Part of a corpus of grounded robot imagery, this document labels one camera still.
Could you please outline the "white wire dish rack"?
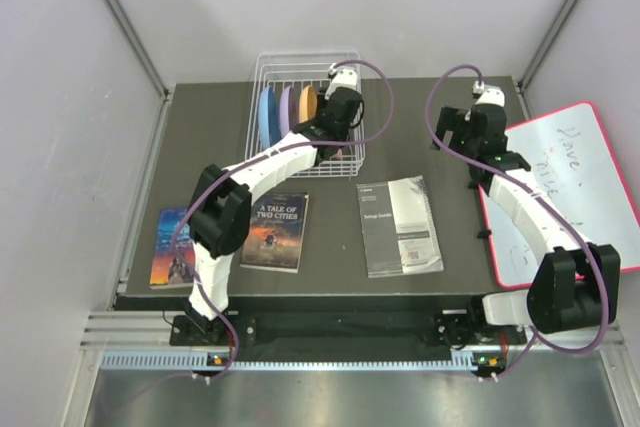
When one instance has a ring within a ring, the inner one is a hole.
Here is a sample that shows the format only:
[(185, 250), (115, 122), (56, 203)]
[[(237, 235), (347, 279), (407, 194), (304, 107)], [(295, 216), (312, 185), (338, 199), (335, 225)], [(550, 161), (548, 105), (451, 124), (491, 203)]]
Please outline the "white wire dish rack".
[[(244, 156), (248, 160), (264, 150), (262, 140), (268, 140), (267, 121), (275, 120), (281, 137), (293, 121), (310, 119), (320, 105), (316, 94), (328, 88), (328, 70), (336, 62), (360, 59), (353, 49), (338, 51), (266, 52), (258, 55), (254, 68), (252, 101)], [(337, 158), (307, 169), (294, 177), (355, 177), (365, 159), (364, 145), (347, 147)]]

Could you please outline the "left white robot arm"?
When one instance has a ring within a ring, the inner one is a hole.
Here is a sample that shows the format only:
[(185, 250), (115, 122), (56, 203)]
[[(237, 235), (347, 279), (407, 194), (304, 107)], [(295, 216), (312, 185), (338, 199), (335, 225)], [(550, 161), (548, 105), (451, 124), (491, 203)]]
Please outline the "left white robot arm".
[(189, 296), (196, 312), (192, 331), (205, 343), (226, 334), (221, 314), (228, 306), (227, 284), (235, 252), (248, 234), (252, 205), (294, 174), (314, 167), (350, 145), (361, 94), (337, 87), (318, 101), (316, 116), (297, 125), (273, 147), (224, 169), (212, 164), (201, 174), (185, 216), (195, 251), (194, 286)]

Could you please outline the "orange plate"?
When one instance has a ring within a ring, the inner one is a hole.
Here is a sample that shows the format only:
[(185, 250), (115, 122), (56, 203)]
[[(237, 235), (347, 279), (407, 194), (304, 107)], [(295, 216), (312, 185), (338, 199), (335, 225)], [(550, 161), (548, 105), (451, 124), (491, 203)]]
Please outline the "orange plate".
[(305, 86), (299, 96), (298, 118), (300, 123), (313, 119), (317, 111), (317, 92), (312, 85)]

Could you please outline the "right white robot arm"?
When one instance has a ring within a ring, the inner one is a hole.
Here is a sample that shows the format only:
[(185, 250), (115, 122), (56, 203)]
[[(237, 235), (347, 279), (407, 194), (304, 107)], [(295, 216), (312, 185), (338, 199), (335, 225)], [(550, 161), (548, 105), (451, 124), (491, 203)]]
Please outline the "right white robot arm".
[(509, 150), (503, 106), (443, 107), (432, 145), (468, 164), (471, 186), (509, 217), (538, 263), (528, 288), (476, 299), (477, 311), (466, 319), (469, 335), (487, 343), (504, 326), (528, 325), (542, 334), (606, 330), (617, 313), (620, 256), (579, 233), (538, 187), (525, 158)]

